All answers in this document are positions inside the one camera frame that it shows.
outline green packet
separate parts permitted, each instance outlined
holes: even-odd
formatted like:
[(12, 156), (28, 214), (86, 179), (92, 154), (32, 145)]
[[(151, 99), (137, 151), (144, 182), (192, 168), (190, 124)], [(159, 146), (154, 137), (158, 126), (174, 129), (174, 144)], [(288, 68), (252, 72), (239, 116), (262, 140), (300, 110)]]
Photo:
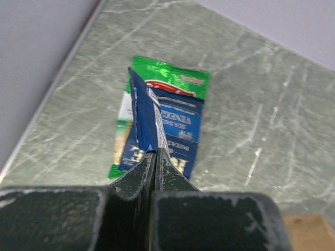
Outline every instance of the green packet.
[[(171, 161), (189, 179), (195, 162), (209, 73), (181, 69), (142, 56), (133, 58), (131, 68), (156, 94)], [(133, 135), (131, 102), (128, 80), (117, 117), (114, 163), (109, 178), (121, 176), (135, 166), (144, 154)]]

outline white wall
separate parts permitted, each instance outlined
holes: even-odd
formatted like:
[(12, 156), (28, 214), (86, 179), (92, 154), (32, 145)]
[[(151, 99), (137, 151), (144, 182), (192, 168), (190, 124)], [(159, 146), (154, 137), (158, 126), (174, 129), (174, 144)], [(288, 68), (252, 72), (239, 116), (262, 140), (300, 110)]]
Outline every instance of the white wall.
[(96, 4), (0, 1), (0, 173)]
[(335, 71), (334, 0), (197, 0)]

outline countertop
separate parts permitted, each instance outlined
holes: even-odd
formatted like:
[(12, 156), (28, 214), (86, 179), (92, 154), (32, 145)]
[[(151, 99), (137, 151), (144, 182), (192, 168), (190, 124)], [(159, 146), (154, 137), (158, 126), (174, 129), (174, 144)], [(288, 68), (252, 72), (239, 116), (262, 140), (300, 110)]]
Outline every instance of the countertop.
[(110, 183), (134, 55), (212, 74), (196, 187), (335, 226), (335, 73), (191, 1), (109, 1), (1, 185)]

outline black metal jaw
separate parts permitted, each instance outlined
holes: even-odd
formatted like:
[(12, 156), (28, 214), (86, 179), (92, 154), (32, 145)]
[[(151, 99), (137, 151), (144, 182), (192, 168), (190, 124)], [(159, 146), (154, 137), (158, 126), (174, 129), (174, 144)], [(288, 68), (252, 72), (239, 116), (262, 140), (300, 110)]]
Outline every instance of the black metal jaw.
[(0, 190), (0, 250), (292, 250), (275, 203), (198, 191), (166, 150), (108, 187)]

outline red logo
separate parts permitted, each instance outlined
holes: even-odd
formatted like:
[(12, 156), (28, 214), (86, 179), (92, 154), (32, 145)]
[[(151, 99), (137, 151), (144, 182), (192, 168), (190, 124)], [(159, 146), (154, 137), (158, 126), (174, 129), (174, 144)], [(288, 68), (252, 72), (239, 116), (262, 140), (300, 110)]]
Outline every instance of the red logo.
[(167, 90), (169, 92), (177, 93), (177, 94), (180, 94), (180, 95), (191, 96), (191, 97), (196, 96), (195, 92), (188, 92), (188, 91), (183, 90), (183, 89), (181, 89), (177, 86), (174, 86), (174, 85), (171, 85), (171, 84), (168, 84), (166, 82), (159, 81), (159, 80), (146, 80), (146, 84), (147, 84), (147, 86), (152, 87), (152, 88), (159, 88), (159, 89)]

